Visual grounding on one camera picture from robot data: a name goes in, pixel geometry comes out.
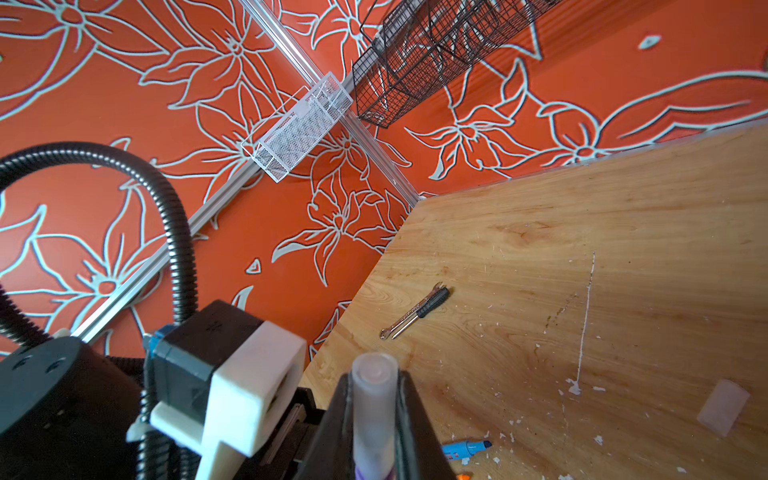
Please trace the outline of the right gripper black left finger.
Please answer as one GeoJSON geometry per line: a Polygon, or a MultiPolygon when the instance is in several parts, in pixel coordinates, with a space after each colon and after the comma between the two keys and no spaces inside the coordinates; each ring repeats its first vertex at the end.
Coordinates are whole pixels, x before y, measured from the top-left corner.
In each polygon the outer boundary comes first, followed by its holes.
{"type": "Polygon", "coordinates": [[[353,418],[353,391],[350,375],[343,374],[295,479],[349,480],[354,478],[353,418]]]}

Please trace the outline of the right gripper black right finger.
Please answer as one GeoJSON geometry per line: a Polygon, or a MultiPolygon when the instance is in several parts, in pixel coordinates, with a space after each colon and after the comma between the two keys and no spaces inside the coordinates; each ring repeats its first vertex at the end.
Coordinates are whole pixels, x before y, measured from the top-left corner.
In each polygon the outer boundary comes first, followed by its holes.
{"type": "Polygon", "coordinates": [[[396,478],[455,479],[415,383],[403,370],[398,372],[395,408],[396,478]]]}

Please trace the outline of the blue highlighter pen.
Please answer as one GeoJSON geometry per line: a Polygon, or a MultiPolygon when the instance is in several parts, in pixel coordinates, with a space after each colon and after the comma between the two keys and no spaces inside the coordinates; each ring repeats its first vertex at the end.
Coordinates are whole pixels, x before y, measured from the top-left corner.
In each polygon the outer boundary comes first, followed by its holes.
{"type": "Polygon", "coordinates": [[[482,441],[461,441],[442,446],[443,455],[449,461],[464,461],[470,459],[474,455],[486,451],[492,447],[492,442],[489,440],[482,441]]]}

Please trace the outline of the purple highlighter pen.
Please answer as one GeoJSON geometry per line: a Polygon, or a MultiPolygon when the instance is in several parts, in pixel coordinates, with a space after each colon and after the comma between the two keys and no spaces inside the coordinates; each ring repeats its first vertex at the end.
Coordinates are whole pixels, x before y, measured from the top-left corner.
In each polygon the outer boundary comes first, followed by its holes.
{"type": "Polygon", "coordinates": [[[378,470],[362,469],[359,465],[355,466],[356,480],[393,480],[395,478],[396,470],[394,467],[390,468],[386,472],[382,472],[378,470]]]}

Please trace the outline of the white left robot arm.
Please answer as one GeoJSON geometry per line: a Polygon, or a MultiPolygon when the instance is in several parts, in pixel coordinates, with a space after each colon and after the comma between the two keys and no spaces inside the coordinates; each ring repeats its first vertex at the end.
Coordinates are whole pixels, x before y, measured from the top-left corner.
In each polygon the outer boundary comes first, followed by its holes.
{"type": "MultiPolygon", "coordinates": [[[[192,234],[170,182],[124,150],[54,142],[1,160],[1,187],[60,165],[107,167],[143,186],[154,201],[169,253],[173,319],[196,313],[192,234]]],[[[150,424],[157,404],[152,356],[110,357],[81,339],[36,326],[7,293],[1,334],[18,348],[1,363],[1,476],[4,479],[186,479],[192,461],[150,424]]]]}

